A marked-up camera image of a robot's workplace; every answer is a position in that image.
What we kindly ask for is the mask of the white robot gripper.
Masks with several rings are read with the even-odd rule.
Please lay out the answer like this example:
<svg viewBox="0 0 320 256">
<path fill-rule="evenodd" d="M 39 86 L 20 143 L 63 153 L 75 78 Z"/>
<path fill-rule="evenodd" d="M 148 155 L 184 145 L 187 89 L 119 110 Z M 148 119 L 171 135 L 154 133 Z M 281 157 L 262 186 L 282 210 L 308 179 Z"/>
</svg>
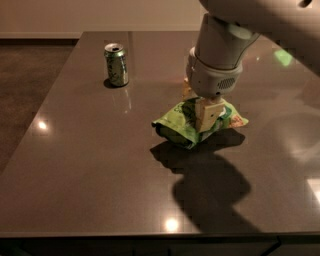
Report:
<svg viewBox="0 0 320 256">
<path fill-rule="evenodd" d="M 242 64 L 231 70 L 209 67 L 196 56 L 195 48 L 189 51 L 182 99 L 196 98 L 197 95 L 204 97 L 195 103 L 195 127 L 199 133 L 210 130 L 224 111 L 224 101 L 218 96 L 230 93 L 235 88 L 242 70 Z"/>
</svg>

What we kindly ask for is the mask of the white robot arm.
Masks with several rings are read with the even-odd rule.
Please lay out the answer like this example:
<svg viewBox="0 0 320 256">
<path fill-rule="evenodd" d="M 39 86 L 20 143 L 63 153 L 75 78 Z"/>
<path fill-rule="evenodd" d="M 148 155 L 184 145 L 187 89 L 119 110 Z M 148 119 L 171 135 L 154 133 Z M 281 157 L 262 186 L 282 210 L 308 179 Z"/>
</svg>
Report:
<svg viewBox="0 0 320 256">
<path fill-rule="evenodd" d="M 320 73 L 319 0 L 199 0 L 206 10 L 186 75 L 196 103 L 196 130 L 204 132 L 222 113 L 246 50 L 264 36 Z"/>
</svg>

